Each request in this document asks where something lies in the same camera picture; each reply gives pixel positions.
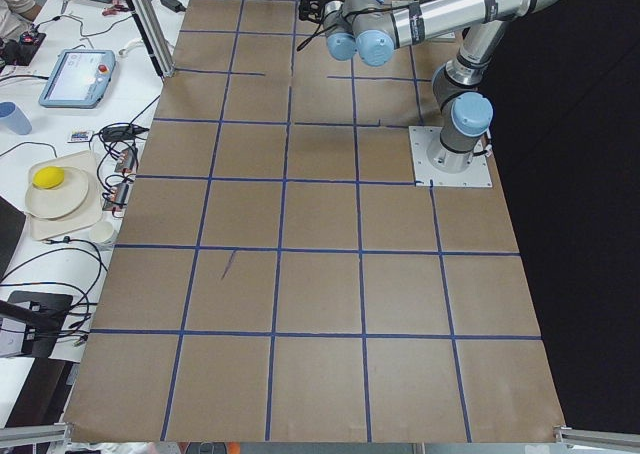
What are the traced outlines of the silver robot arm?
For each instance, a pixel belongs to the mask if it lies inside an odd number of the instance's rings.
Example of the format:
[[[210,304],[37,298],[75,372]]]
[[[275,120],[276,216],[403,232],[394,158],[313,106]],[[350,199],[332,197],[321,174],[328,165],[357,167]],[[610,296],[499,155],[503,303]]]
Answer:
[[[354,56],[379,67],[395,51],[463,30],[456,56],[434,73],[432,89],[444,125],[426,149],[441,172],[465,171],[478,155],[475,146],[493,118],[490,101],[477,88],[509,24],[559,0],[300,0],[298,17],[316,24],[329,54]]]

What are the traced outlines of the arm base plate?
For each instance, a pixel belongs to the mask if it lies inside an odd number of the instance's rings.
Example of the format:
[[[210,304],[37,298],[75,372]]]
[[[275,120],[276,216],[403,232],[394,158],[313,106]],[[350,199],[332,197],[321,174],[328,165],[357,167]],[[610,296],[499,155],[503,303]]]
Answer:
[[[480,139],[472,151],[459,154],[444,147],[440,131],[438,126],[409,127],[414,183],[424,187],[492,188]]]

